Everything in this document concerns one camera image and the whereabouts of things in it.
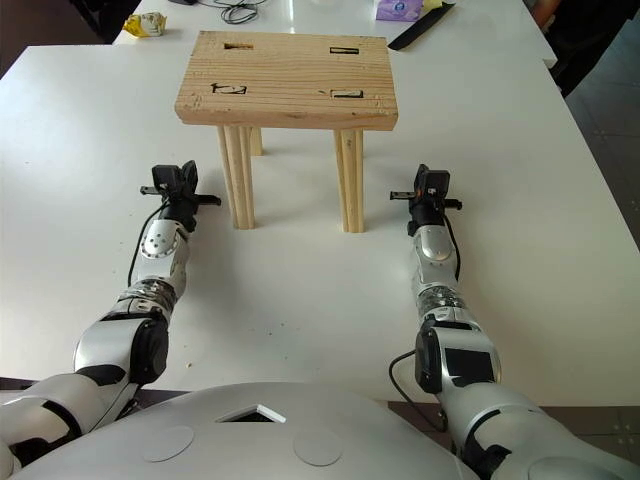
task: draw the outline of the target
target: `gray floor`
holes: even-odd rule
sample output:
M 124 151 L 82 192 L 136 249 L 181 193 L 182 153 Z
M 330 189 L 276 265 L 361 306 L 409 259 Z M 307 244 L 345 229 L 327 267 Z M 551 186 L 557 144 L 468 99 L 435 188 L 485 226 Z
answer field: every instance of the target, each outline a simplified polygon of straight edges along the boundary
M 640 14 L 566 101 L 640 247 Z

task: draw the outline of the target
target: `white table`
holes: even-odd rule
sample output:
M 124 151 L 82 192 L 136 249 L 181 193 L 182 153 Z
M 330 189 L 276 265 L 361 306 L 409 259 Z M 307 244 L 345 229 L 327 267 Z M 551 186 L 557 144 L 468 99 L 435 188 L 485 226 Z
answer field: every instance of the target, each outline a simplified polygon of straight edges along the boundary
M 412 348 L 417 314 L 407 207 L 388 192 L 425 162 L 451 171 L 465 204 L 451 214 L 461 289 L 504 382 L 545 405 L 638 404 L 640 255 L 542 62 L 394 55 L 400 119 L 367 134 L 368 231 L 350 235 L 321 131 L 264 131 L 263 226 L 231 227 L 214 129 L 173 112 L 190 50 L 32 47 L 0 81 L 0 375 L 71 369 L 158 205 L 138 187 L 154 164 L 195 159 L 199 190 L 225 203 L 198 215 L 154 385 L 300 380 L 398 398 L 386 367 Z M 412 369 L 402 383 L 424 400 Z
M 378 0 L 267 0 L 259 17 L 245 25 L 227 25 L 220 10 L 168 0 L 142 0 L 136 13 L 159 11 L 168 17 L 165 36 L 137 39 L 122 32 L 115 44 L 193 45 L 200 30 L 243 30 L 336 35 L 373 35 L 391 41 L 410 24 L 375 20 Z M 553 66 L 557 58 L 522 0 L 458 0 L 456 7 L 432 30 L 404 52 L 437 52 L 440 61 L 457 56 L 486 57 L 496 52 L 542 59 Z

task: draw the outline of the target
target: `person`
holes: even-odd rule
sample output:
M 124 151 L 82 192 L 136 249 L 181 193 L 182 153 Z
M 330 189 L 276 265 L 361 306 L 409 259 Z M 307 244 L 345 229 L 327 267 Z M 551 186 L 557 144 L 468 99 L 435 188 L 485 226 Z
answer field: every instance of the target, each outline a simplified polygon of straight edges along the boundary
M 525 3 L 536 24 L 541 29 L 548 27 L 545 36 L 558 57 L 550 72 L 564 97 L 596 66 L 627 19 L 632 19 L 640 8 L 640 0 L 526 0 Z

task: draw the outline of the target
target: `stool leg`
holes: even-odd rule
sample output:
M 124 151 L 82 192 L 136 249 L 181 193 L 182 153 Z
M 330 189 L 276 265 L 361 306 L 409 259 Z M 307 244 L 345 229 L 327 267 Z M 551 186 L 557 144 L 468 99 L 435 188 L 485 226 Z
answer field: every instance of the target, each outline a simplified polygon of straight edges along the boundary
M 338 178 L 343 212 L 343 229 L 351 233 L 364 231 L 363 188 L 362 188 L 362 130 L 340 130 L 336 133 L 336 156 L 338 157 Z
M 255 228 L 253 210 L 253 179 L 251 175 L 251 132 L 250 127 L 238 127 L 240 129 L 240 144 L 242 147 L 242 178 L 244 180 L 244 192 L 247 212 L 247 228 Z
M 338 187 L 340 189 L 340 210 L 342 212 L 342 231 L 349 231 L 349 219 L 347 217 L 347 199 L 344 185 L 344 164 L 342 162 L 342 135 L 340 130 L 333 131 L 333 139 L 336 144 L 336 160 L 338 163 Z
M 241 230 L 254 228 L 249 133 L 246 127 L 221 127 L 220 150 L 225 163 L 225 180 L 229 201 L 234 210 L 234 226 Z
M 238 213 L 236 211 L 235 194 L 233 182 L 231 180 L 231 167 L 229 165 L 229 153 L 227 152 L 227 139 L 224 134 L 224 127 L 218 127 L 218 143 L 220 144 L 220 154 L 222 155 L 222 166 L 224 168 L 224 184 L 227 187 L 227 197 L 231 210 L 233 226 L 238 228 Z
M 262 129 L 260 127 L 251 128 L 251 155 L 254 157 L 260 157 L 263 155 Z
M 364 150 L 364 132 L 356 130 L 356 198 L 358 200 L 358 225 L 357 232 L 364 232 L 364 189 L 363 189 L 363 164 L 362 152 Z

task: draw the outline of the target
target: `yellow object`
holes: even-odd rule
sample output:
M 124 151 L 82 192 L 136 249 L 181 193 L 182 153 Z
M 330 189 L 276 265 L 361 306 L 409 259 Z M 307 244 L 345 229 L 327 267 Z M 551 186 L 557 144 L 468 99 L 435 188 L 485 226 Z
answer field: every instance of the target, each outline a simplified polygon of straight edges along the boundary
M 440 8 L 442 6 L 442 0 L 424 0 L 422 2 L 422 8 L 426 12 L 430 12 L 434 8 Z
M 122 26 L 134 37 L 159 37 L 164 33 L 167 17 L 159 12 L 143 13 L 142 15 L 129 15 Z

